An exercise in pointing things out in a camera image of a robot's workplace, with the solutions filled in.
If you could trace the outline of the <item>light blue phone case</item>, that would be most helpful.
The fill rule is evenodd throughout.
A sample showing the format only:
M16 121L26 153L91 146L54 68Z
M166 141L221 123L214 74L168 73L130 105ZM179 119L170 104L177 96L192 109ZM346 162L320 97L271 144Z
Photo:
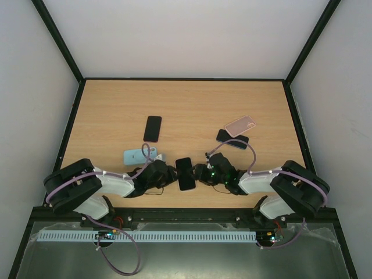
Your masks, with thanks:
M147 156L148 150L147 149L130 149L123 152L123 163L125 166L135 166L140 164L145 164L146 162L146 156ZM149 160L148 163L152 163L153 159L158 155L162 153L158 153L158 150L155 147L150 147L150 153L149 153Z

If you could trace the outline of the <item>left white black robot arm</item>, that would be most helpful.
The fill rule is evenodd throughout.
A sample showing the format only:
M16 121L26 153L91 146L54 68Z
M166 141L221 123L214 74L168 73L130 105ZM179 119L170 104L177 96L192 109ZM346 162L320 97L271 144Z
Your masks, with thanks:
M104 171L89 159L81 159L44 179L45 201L54 214L77 212L98 220L109 213L106 195L136 198L177 179L178 170L160 159L123 174Z

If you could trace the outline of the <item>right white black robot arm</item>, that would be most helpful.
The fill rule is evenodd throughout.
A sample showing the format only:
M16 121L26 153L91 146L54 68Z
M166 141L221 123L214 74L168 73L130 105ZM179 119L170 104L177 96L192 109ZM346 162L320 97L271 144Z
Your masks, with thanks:
M216 153L207 157L206 164L196 164L187 174L208 186L223 184L233 195L273 193L261 197L252 209L252 219L261 228L294 213L306 219L316 217L327 204L330 192L324 180L293 160L271 170L238 170L222 153Z

